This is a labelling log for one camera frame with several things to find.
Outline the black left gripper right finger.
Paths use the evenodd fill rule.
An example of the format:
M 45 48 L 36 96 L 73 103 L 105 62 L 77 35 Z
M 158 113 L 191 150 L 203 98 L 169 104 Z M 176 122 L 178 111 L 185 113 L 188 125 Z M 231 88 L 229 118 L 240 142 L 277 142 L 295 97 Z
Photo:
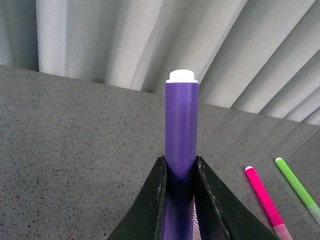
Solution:
M 277 240 L 202 157 L 195 161 L 195 209 L 203 240 Z

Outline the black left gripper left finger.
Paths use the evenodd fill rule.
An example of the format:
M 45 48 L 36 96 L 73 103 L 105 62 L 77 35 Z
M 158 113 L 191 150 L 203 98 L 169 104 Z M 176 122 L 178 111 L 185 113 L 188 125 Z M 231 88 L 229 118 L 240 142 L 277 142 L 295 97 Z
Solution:
M 109 240 L 163 240 L 166 220 L 167 165 L 155 161 L 133 205 L 112 231 Z

